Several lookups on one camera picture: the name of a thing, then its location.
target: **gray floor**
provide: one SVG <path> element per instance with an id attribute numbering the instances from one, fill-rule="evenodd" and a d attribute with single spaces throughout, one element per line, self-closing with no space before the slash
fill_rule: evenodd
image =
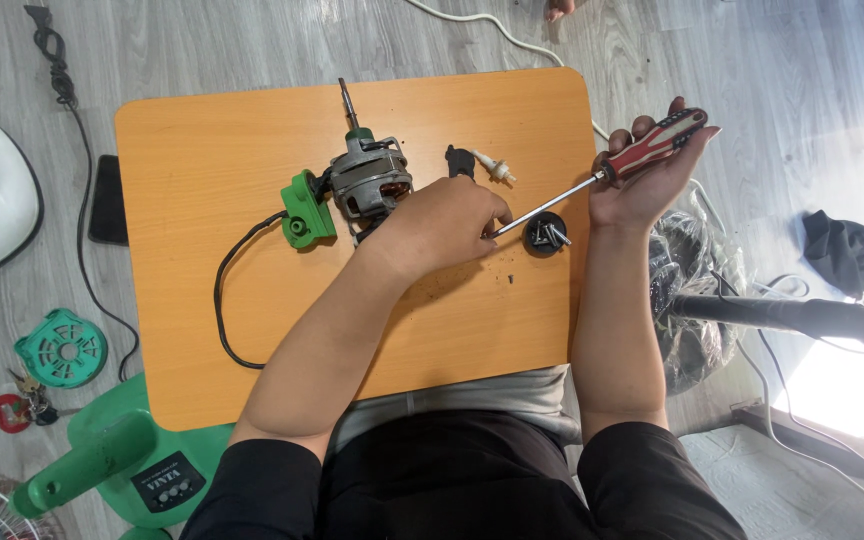
<path id="1" fill-rule="evenodd" d="M 542 0 L 430 3 L 452 14 L 491 12 L 513 35 L 554 49 L 584 76 L 592 114 L 607 130 L 662 115 L 678 94 L 706 108 L 724 130 L 695 176 L 747 264 L 762 281 L 795 272 L 816 296 L 835 297 L 801 261 L 796 223 L 819 209 L 864 223 L 864 1 L 580 0 L 554 25 L 543 20 Z M 401 0 L 55 0 L 51 8 L 97 155 L 115 153 L 113 115 L 140 98 L 550 66 L 488 23 L 444 22 Z M 99 323 L 110 362 L 131 346 L 78 275 L 86 162 L 75 124 L 55 103 L 34 29 L 21 2 L 0 0 L 0 126 L 28 155 L 46 200 L 41 234 L 0 270 L 0 393 L 10 388 L 5 367 L 17 362 L 13 341 L 55 307 Z M 100 298 L 135 323 L 128 250 L 89 243 L 86 263 Z M 775 340 L 791 363 L 810 345 Z M 137 360 L 128 372 L 140 370 Z M 81 407 L 115 384 L 114 372 L 52 397 L 61 409 Z M 720 426 L 730 405 L 759 392 L 747 366 L 732 362 L 670 399 L 673 428 Z M 66 451 L 66 422 L 0 432 L 0 473 L 27 478 Z M 117 538 L 127 528 L 94 491 L 58 518 L 69 538 Z"/>

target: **smartphone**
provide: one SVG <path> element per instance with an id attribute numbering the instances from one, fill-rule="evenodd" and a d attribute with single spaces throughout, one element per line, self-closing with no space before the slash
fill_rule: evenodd
<path id="1" fill-rule="evenodd" d="M 126 203 L 122 199 L 118 155 L 99 156 L 95 173 L 95 195 L 92 197 L 92 218 L 88 222 L 88 238 L 102 244 L 129 245 Z"/>

